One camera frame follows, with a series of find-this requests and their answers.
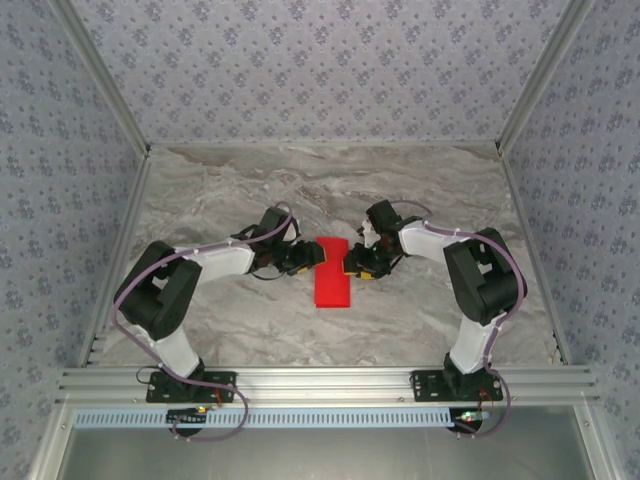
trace red block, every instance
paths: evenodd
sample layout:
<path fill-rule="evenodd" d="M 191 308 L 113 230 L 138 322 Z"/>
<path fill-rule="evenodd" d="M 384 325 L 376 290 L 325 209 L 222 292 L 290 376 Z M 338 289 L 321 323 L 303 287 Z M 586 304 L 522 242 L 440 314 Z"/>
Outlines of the red block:
<path fill-rule="evenodd" d="M 349 252 L 346 238 L 318 237 L 324 248 L 325 262 L 315 267 L 316 308 L 348 308 L 351 306 L 350 277 L 344 274 L 342 261 Z"/>

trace marble surface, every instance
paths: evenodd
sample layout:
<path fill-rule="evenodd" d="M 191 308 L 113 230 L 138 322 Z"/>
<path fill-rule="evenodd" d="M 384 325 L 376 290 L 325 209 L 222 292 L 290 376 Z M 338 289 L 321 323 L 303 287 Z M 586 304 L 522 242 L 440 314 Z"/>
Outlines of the marble surface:
<path fill-rule="evenodd" d="M 521 312 L 494 349 L 498 364 L 557 361 L 555 341 L 494 148 L 175 147 L 154 149 L 131 253 L 162 239 L 196 246 L 260 220 L 278 200 L 292 205 L 303 236 L 358 241 L 365 211 L 384 198 L 428 205 L 434 223 L 494 226 L 529 283 Z M 418 214 L 398 207 L 401 215 Z M 261 271 L 265 276 L 274 272 Z M 447 269 L 403 259 L 379 281 L 352 279 L 350 309 L 318 310 L 313 274 L 264 282 L 227 277 L 197 288 L 184 325 L 207 365 L 438 365 L 460 325 Z M 112 331 L 102 364 L 144 365 L 146 355 Z"/>

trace patterned wallpaper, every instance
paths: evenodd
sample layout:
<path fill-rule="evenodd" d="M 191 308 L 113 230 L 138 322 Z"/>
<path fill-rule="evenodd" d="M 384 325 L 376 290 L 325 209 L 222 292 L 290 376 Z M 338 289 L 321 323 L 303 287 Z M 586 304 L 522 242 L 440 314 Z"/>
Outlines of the patterned wallpaper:
<path fill-rule="evenodd" d="M 496 138 L 567 0 L 73 0 L 146 138 Z"/>
<path fill-rule="evenodd" d="M 572 356 L 640 479 L 640 4 L 597 0 L 509 154 Z"/>
<path fill-rule="evenodd" d="M 0 479 L 29 468 L 137 159 L 46 0 L 0 8 Z"/>

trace cable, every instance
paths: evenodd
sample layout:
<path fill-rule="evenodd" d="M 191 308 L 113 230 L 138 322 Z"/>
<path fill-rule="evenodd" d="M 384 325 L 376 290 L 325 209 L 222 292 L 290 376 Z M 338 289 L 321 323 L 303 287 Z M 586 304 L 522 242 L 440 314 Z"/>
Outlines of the cable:
<path fill-rule="evenodd" d="M 159 268 L 167 266 L 170 262 L 178 258 L 186 257 L 197 252 L 211 252 L 221 248 L 227 248 L 229 246 L 251 245 L 252 243 L 261 242 L 263 240 L 266 240 L 267 238 L 271 238 L 272 236 L 277 235 L 282 230 L 287 228 L 291 223 L 291 220 L 293 219 L 293 211 L 287 203 L 278 202 L 276 204 L 276 207 L 278 206 L 283 206 L 288 212 L 288 215 L 285 221 L 280 226 L 273 229 L 272 231 L 267 232 L 264 235 L 260 235 L 259 237 L 256 237 L 256 238 L 251 238 L 246 240 L 229 240 L 226 242 L 214 243 L 210 245 L 205 245 L 203 247 L 192 248 L 192 249 L 183 250 L 181 252 L 173 253 L 161 260 L 158 260 L 156 263 L 148 266 L 147 268 L 145 268 L 137 277 L 135 277 L 131 281 L 129 285 L 126 286 L 126 288 L 122 291 L 122 293 L 118 296 L 118 298 L 116 298 L 115 301 L 113 302 L 111 311 L 109 312 L 109 316 L 111 317 L 111 323 L 113 324 L 113 326 L 116 327 L 125 336 L 127 336 L 133 343 L 138 345 L 138 347 L 140 347 L 144 352 L 146 352 L 147 355 L 149 355 L 154 360 L 154 362 L 156 362 L 158 366 L 162 368 L 162 370 L 164 370 L 164 372 L 167 375 L 169 375 L 170 377 L 174 378 L 179 382 L 187 383 L 189 385 L 197 385 L 199 387 L 219 388 L 221 390 L 226 390 L 228 392 L 231 392 L 237 395 L 238 398 L 240 398 L 240 400 L 242 401 L 242 404 L 244 406 L 244 415 L 242 416 L 240 423 L 233 430 L 223 435 L 214 436 L 214 437 L 193 437 L 192 438 L 192 437 L 183 437 L 183 436 L 177 435 L 176 440 L 182 439 L 187 442 L 220 442 L 228 438 L 231 438 L 234 435 L 237 435 L 240 432 L 240 430 L 242 430 L 242 427 L 244 426 L 244 424 L 247 422 L 247 419 L 249 418 L 249 402 L 247 398 L 242 394 L 242 392 L 240 392 L 240 390 L 238 390 L 236 387 L 222 384 L 222 383 L 203 382 L 200 380 L 192 380 L 189 378 L 185 378 L 177 374 L 176 372 L 174 372 L 169 366 L 164 365 L 160 357 L 156 355 L 151 348 L 149 348 L 141 340 L 136 338 L 135 335 L 130 333 L 120 322 L 118 322 L 118 310 L 120 309 L 120 306 L 122 305 L 122 302 L 124 302 L 125 298 L 127 298 L 127 296 L 133 291 L 133 289 L 136 288 L 138 284 L 142 282 L 149 274 L 151 274 L 152 272 L 156 271 Z"/>
<path fill-rule="evenodd" d="M 524 279 L 522 278 L 522 273 L 520 272 L 520 269 L 518 268 L 518 265 L 516 264 L 516 262 L 513 259 L 513 257 L 511 257 L 511 255 L 509 255 L 509 253 L 504 248 L 502 248 L 500 245 L 498 245 L 496 242 L 494 242 L 490 238 L 484 237 L 482 235 L 478 235 L 477 233 L 463 232 L 463 231 L 460 231 L 460 230 L 457 230 L 457 229 L 456 230 L 448 230 L 446 228 L 434 227 L 434 226 L 429 224 L 429 221 L 428 221 L 426 216 L 422 219 L 422 224 L 424 225 L 424 228 L 426 228 L 427 230 L 429 230 L 431 232 L 434 232 L 434 233 L 438 233 L 440 235 L 447 235 L 447 236 L 450 236 L 450 237 L 458 236 L 458 237 L 473 238 L 474 240 L 478 240 L 478 241 L 488 245 L 493 250 L 498 252 L 505 259 L 505 261 L 509 264 L 509 266 L 511 267 L 511 270 L 513 271 L 513 274 L 516 277 L 516 283 L 517 283 L 517 286 L 518 286 L 518 296 L 516 298 L 516 303 L 513 305 L 511 310 L 509 310 L 503 317 L 501 317 L 498 320 L 496 320 L 496 323 L 494 325 L 494 329 L 491 332 L 491 335 L 489 336 L 489 340 L 487 341 L 487 345 L 486 345 L 486 347 L 484 349 L 484 352 L 482 354 L 483 357 L 484 357 L 483 366 L 484 366 L 485 370 L 490 375 L 493 375 L 493 376 L 497 377 L 498 380 L 500 381 L 500 383 L 502 384 L 502 386 L 504 387 L 505 399 L 506 399 L 506 402 L 507 402 L 504 415 L 502 416 L 500 421 L 491 430 L 489 430 L 488 432 L 483 432 L 483 433 L 478 433 L 473 428 L 471 428 L 468 425 L 465 425 L 465 424 L 463 424 L 461 422 L 454 422 L 459 427 L 464 428 L 465 430 L 470 432 L 467 435 L 475 436 L 475 437 L 478 437 L 478 438 L 487 437 L 489 435 L 493 435 L 494 433 L 496 433 L 500 429 L 502 429 L 502 427 L 504 426 L 505 421 L 509 417 L 509 413 L 510 413 L 510 410 L 511 410 L 511 391 L 509 390 L 509 385 L 507 385 L 507 382 L 505 382 L 504 378 L 502 377 L 502 375 L 500 375 L 500 373 L 497 370 L 494 370 L 494 369 L 491 368 L 491 366 L 489 365 L 489 355 L 491 354 L 491 349 L 493 348 L 493 344 L 495 343 L 496 338 L 498 337 L 498 331 L 500 330 L 500 327 L 502 326 L 502 324 L 504 322 L 506 322 L 508 319 L 513 317 L 513 315 L 515 315 L 515 313 L 520 309 L 520 306 L 522 305 L 522 300 L 524 299 Z"/>
<path fill-rule="evenodd" d="M 251 272 L 251 275 L 253 275 L 254 277 L 256 277 L 258 280 L 262 280 L 264 282 L 270 282 L 271 280 L 277 280 L 279 278 L 282 278 L 282 276 L 285 274 L 286 272 L 282 272 L 280 275 L 276 276 L 276 277 L 261 277 L 260 275 L 256 274 L 255 272 Z"/>

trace black joint housing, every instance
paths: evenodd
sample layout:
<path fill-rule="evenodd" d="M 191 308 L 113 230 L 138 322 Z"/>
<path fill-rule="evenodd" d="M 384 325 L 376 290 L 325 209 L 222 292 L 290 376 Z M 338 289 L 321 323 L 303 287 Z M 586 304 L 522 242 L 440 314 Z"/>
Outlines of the black joint housing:
<path fill-rule="evenodd" d="M 477 234 L 493 240 L 509 253 L 502 236 L 494 228 L 485 228 Z M 518 297 L 515 273 L 493 248 L 469 239 L 444 248 L 444 257 L 456 301 L 467 318 L 488 325 L 501 312 L 507 312 L 515 305 Z M 490 265 L 491 269 L 482 273 L 478 264 Z M 526 282 L 524 295 L 527 295 Z"/>
<path fill-rule="evenodd" d="M 402 221 L 389 200 L 382 200 L 369 207 L 367 217 L 378 234 L 389 232 L 392 227 Z"/>
<path fill-rule="evenodd" d="M 262 216 L 262 220 L 260 220 L 260 224 L 253 229 L 253 232 L 251 232 L 251 238 L 257 238 L 275 230 L 280 225 L 282 225 L 288 217 L 289 214 L 278 207 L 267 208 L 267 211 L 264 212 L 264 215 Z M 291 223 L 295 226 L 297 232 L 298 228 L 295 220 L 291 219 Z M 280 243 L 283 241 L 285 235 L 287 234 L 287 230 L 288 228 L 283 228 L 276 235 L 273 235 L 253 245 L 259 245 L 262 248 L 268 248 L 273 244 Z"/>
<path fill-rule="evenodd" d="M 324 248 L 317 242 L 299 241 L 287 248 L 285 259 L 281 263 L 277 263 L 276 267 L 280 272 L 295 275 L 300 270 L 315 267 L 324 261 Z"/>
<path fill-rule="evenodd" d="M 175 253 L 162 241 L 151 243 L 133 266 L 116 292 L 122 291 L 149 266 Z M 192 260 L 178 258 L 147 275 L 120 305 L 120 311 L 134 325 L 144 328 L 153 340 L 171 335 L 182 323 L 202 267 Z M 166 280 L 164 286 L 154 279 Z"/>

